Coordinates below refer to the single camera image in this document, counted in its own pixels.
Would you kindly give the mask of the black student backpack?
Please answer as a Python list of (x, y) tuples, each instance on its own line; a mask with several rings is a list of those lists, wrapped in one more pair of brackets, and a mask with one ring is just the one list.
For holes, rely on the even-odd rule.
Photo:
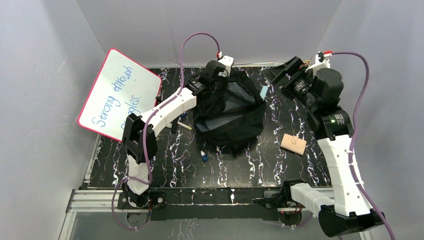
[(245, 71), (232, 70), (224, 85), (200, 96), (193, 109), (198, 137), (213, 147), (239, 153), (264, 130), (267, 103)]

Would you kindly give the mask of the beige snap wallet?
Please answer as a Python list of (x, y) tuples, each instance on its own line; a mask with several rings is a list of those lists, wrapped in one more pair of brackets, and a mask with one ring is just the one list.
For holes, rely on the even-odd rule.
[(284, 134), (280, 147), (295, 154), (302, 156), (305, 152), (307, 142), (297, 136)]

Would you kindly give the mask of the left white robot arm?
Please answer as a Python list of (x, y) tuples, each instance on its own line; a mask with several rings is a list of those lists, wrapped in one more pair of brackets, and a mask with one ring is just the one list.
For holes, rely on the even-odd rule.
[(135, 207), (144, 208), (150, 200), (146, 191), (153, 182), (150, 160), (158, 151), (156, 137), (181, 114), (193, 109), (201, 94), (222, 87), (230, 77), (233, 64), (234, 58), (227, 55), (211, 60), (200, 72), (204, 80), (185, 78), (181, 69), (180, 87), (175, 93), (140, 115), (128, 115), (121, 141), (128, 159), (128, 176), (122, 189)]

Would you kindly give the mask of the light blue eraser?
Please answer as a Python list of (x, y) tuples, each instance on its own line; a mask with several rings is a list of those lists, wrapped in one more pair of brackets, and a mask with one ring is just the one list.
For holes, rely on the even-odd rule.
[(269, 87), (267, 85), (263, 86), (260, 90), (259, 96), (262, 100), (265, 100)]

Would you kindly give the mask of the white stick pen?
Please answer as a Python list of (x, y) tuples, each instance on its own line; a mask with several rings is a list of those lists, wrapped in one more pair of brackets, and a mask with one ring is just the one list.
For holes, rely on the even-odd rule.
[(179, 125), (179, 126), (181, 126), (181, 127), (183, 127), (183, 128), (185, 128), (185, 129), (187, 129), (187, 130), (189, 130), (189, 131), (192, 131), (193, 130), (193, 128), (191, 127), (191, 126), (189, 126), (189, 125), (186, 125), (186, 124), (184, 124), (184, 123), (182, 123), (182, 122), (177, 122), (177, 124)]

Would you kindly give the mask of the small blue white bottle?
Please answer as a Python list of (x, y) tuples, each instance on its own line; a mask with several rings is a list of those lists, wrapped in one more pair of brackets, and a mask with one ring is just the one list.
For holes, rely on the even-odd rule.
[(201, 159), (202, 159), (202, 161), (204, 162), (204, 163), (206, 163), (206, 162), (208, 162), (209, 161), (209, 157), (208, 157), (208, 155), (204, 152), (204, 151), (200, 151), (200, 155), (201, 155)]

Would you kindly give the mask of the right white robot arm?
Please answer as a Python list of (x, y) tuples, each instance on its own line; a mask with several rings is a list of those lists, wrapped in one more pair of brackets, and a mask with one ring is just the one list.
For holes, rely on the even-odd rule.
[(299, 57), (265, 69), (269, 82), (289, 99), (300, 101), (307, 121), (327, 163), (334, 197), (314, 190), (301, 179), (286, 180), (275, 195), (288, 207), (305, 207), (318, 217), (328, 237), (358, 233), (380, 226), (385, 216), (362, 193), (363, 181), (351, 143), (354, 128), (349, 114), (339, 106), (342, 75), (330, 67), (330, 55), (319, 54), (308, 66)]

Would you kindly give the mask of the pink-framed whiteboard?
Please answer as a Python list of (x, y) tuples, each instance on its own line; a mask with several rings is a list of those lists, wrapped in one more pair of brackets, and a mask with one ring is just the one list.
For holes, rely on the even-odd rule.
[(77, 122), (82, 128), (121, 141), (128, 115), (152, 109), (161, 85), (157, 74), (111, 48)]

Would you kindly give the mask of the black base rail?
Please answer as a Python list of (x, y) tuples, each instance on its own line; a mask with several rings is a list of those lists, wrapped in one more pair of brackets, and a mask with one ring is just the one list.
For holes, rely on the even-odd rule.
[(295, 226), (303, 218), (303, 208), (288, 202), (278, 187), (150, 188), (141, 196), (124, 190), (117, 209), (145, 211), (152, 221), (260, 219)]

